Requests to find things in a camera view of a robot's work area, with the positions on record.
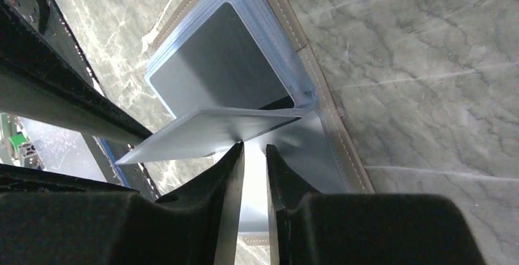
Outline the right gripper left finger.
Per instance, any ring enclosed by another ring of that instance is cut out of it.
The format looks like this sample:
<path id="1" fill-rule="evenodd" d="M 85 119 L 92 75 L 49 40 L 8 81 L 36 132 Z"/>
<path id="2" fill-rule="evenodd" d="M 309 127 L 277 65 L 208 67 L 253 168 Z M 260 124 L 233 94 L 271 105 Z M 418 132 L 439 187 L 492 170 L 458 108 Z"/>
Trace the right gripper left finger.
<path id="1" fill-rule="evenodd" d="M 151 201 L 138 191 L 1 165 L 2 264 L 233 264 L 244 144 Z"/>

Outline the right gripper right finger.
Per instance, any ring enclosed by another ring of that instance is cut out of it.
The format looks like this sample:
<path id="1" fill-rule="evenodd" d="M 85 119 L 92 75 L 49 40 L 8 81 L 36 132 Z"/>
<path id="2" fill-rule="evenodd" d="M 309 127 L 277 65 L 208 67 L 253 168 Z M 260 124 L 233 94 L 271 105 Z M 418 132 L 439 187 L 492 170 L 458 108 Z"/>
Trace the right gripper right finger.
<path id="1" fill-rule="evenodd" d="M 272 264 L 484 264 L 458 207 L 431 194 L 324 194 L 266 147 Z"/>

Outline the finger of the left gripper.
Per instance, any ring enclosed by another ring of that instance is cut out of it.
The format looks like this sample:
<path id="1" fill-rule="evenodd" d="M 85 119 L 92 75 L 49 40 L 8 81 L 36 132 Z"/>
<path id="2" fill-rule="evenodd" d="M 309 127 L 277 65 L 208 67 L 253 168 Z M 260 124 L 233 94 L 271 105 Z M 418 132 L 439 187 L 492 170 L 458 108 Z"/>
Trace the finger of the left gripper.
<path id="1" fill-rule="evenodd" d="M 1 1 L 1 110 L 125 144 L 151 131 L 97 92 Z"/>

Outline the grey leather card holder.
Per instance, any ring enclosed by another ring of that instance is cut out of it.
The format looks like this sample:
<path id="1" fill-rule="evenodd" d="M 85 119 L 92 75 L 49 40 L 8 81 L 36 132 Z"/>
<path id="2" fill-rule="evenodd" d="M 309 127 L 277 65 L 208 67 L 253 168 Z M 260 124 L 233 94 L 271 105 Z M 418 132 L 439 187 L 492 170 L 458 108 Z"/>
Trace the grey leather card holder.
<path id="1" fill-rule="evenodd" d="M 199 109 L 301 108 L 244 141 L 240 236 L 267 242 L 266 146 L 323 193 L 374 189 L 288 0 L 183 0 L 156 40 L 145 79 L 173 120 Z"/>

